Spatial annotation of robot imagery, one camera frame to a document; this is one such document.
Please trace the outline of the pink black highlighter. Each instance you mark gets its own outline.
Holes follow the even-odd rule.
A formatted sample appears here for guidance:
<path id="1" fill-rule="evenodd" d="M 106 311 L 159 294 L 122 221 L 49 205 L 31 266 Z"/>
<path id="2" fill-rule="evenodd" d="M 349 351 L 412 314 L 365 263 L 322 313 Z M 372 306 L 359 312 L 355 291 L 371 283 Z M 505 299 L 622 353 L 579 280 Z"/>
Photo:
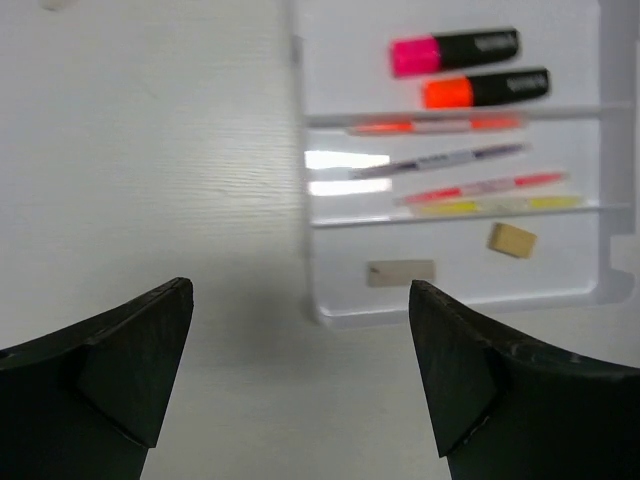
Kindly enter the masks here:
<path id="1" fill-rule="evenodd" d="M 407 78 L 510 60 L 520 51 L 513 27 L 394 40 L 390 43 L 391 73 Z"/>

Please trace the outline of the white eraser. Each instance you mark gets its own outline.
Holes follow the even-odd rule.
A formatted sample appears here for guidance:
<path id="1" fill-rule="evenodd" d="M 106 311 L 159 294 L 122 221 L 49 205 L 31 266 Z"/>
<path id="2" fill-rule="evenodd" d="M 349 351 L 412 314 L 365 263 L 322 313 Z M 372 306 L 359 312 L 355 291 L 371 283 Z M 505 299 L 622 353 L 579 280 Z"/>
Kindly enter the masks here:
<path id="1" fill-rule="evenodd" d="M 414 280 L 433 281 L 436 264 L 433 260 L 371 261 L 367 263 L 366 273 L 370 288 L 404 287 Z"/>

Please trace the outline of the pink pen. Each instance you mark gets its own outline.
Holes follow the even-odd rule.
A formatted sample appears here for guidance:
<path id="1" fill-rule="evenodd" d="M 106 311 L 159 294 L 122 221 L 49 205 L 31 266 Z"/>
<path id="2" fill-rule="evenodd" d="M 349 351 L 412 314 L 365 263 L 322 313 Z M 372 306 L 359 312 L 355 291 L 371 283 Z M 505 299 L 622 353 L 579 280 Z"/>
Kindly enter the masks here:
<path id="1" fill-rule="evenodd" d="M 410 206 L 414 204 L 505 193 L 514 190 L 551 185 L 565 181 L 568 178 L 569 173 L 564 171 L 494 178 L 398 197 L 394 200 L 393 204 L 396 206 Z"/>
<path id="2" fill-rule="evenodd" d="M 432 135 L 519 129 L 525 121 L 514 115 L 490 115 L 460 119 L 410 120 L 348 127 L 354 136 Z"/>

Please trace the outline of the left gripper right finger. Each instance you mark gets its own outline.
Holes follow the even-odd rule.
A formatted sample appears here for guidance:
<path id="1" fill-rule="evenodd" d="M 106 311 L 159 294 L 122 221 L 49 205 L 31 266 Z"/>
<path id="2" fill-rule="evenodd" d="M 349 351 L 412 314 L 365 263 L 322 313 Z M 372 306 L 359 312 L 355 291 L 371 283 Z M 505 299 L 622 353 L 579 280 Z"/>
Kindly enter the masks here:
<path id="1" fill-rule="evenodd" d="M 639 372 L 561 349 L 416 280 L 409 323 L 455 479 L 635 479 Z"/>

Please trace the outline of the grey thin pen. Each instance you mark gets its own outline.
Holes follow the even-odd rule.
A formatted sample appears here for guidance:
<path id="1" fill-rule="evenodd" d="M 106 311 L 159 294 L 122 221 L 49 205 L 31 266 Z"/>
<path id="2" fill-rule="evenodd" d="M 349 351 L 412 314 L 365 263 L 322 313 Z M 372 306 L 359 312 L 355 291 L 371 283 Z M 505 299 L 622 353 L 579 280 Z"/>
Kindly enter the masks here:
<path id="1" fill-rule="evenodd" d="M 525 143 L 508 143 L 457 150 L 450 153 L 433 154 L 386 165 L 357 169 L 349 174 L 349 178 L 352 180 L 365 180 L 411 172 L 450 168 L 519 154 L 524 152 L 527 147 L 528 145 Z"/>

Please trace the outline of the tan eraser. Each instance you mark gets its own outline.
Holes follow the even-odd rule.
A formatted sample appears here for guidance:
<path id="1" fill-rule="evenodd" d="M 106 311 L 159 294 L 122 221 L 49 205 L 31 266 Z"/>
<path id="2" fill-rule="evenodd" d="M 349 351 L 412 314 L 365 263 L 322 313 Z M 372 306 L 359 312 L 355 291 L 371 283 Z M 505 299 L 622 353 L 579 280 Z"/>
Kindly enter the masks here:
<path id="1" fill-rule="evenodd" d="M 516 226 L 496 222 L 493 224 L 487 248 L 517 259 L 529 259 L 538 237 Z"/>

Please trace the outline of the yellow pen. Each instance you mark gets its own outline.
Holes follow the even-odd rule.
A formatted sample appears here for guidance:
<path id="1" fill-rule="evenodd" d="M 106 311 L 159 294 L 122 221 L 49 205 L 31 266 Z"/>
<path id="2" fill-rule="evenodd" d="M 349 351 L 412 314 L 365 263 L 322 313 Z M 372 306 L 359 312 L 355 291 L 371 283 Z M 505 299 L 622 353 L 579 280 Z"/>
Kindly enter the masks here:
<path id="1" fill-rule="evenodd" d="M 581 196 L 494 197 L 479 200 L 424 204 L 411 208 L 414 215 L 457 216 L 475 214 L 510 214 L 534 210 L 566 209 L 581 206 Z"/>

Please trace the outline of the white tiered organizer tray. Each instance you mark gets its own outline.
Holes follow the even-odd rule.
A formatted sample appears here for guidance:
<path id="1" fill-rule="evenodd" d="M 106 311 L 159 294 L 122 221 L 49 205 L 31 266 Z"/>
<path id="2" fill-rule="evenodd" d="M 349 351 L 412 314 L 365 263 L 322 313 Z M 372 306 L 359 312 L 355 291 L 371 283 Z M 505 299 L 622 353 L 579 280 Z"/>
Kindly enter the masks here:
<path id="1" fill-rule="evenodd" d="M 370 288 L 371 261 L 433 260 L 438 288 L 484 312 L 621 303 L 636 268 L 611 243 L 636 232 L 639 5 L 635 1 L 291 1 L 293 67 L 303 120 L 311 308 L 334 328 L 405 320 L 409 286 Z M 546 68 L 550 92 L 493 108 L 426 110 L 421 77 L 396 79 L 395 39 L 513 27 L 520 51 L 483 74 Z M 514 115 L 519 129 L 354 136 L 348 127 Z M 354 170 L 490 145 L 519 154 L 450 168 L 352 180 Z M 564 171 L 551 185 L 459 198 L 581 196 L 566 209 L 414 215 L 398 197 L 494 178 Z M 494 223 L 534 233 L 529 259 L 487 248 Z"/>

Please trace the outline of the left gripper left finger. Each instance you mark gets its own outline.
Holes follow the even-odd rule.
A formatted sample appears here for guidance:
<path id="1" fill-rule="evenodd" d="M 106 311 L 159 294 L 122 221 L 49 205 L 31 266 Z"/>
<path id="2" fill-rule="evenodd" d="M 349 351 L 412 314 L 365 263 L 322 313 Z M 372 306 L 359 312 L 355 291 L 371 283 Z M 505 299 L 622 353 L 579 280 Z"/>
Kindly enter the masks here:
<path id="1" fill-rule="evenodd" d="M 1 352 L 4 479 L 138 479 L 162 429 L 194 309 L 175 278 Z"/>

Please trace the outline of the orange-capped black marker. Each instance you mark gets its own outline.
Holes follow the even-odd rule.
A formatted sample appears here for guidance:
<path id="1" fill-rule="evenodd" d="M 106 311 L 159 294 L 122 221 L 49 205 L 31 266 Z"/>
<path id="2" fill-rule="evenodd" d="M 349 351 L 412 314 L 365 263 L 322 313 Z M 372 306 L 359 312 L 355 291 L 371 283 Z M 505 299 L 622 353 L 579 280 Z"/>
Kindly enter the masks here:
<path id="1" fill-rule="evenodd" d="M 427 109 L 494 107 L 542 98 L 550 90 L 546 68 L 503 71 L 427 81 L 422 103 Z"/>

